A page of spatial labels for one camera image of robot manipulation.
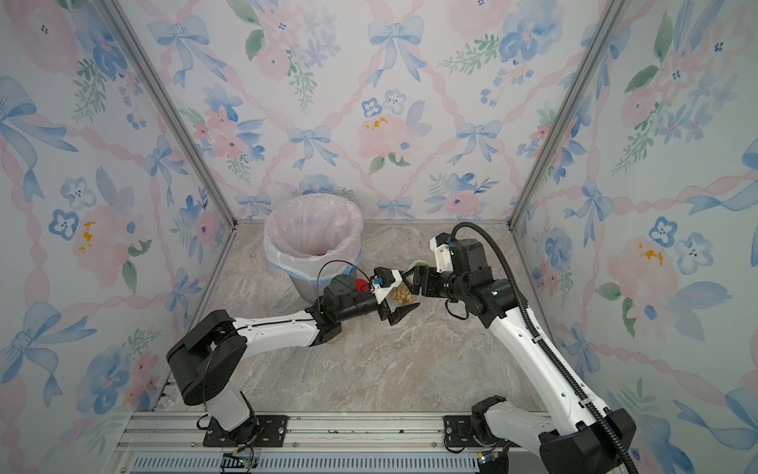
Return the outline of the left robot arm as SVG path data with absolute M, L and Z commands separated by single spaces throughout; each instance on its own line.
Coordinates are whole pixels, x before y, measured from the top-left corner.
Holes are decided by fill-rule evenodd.
M 208 427 L 223 438 L 254 427 L 251 404 L 231 383 L 243 359 L 323 345 L 341 334 L 345 320 L 372 313 L 394 326 L 418 307 L 390 307 L 390 293 L 406 283 L 405 273 L 379 267 L 366 286 L 350 293 L 333 278 L 315 303 L 288 316 L 246 319 L 233 318 L 225 310 L 210 312 L 166 355 L 184 403 L 205 407 Z

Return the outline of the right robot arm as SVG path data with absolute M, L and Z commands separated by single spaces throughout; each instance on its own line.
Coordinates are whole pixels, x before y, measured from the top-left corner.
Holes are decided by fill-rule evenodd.
M 568 365 L 530 308 L 506 278 L 491 269 L 454 273 L 416 267 L 402 274 L 414 295 L 455 300 L 510 351 L 537 390 L 544 415 L 516 408 L 495 397 L 482 410 L 482 431 L 514 442 L 537 455 L 550 473 L 608 473 L 637 470 L 629 452 L 635 422 L 624 409 L 612 410 Z

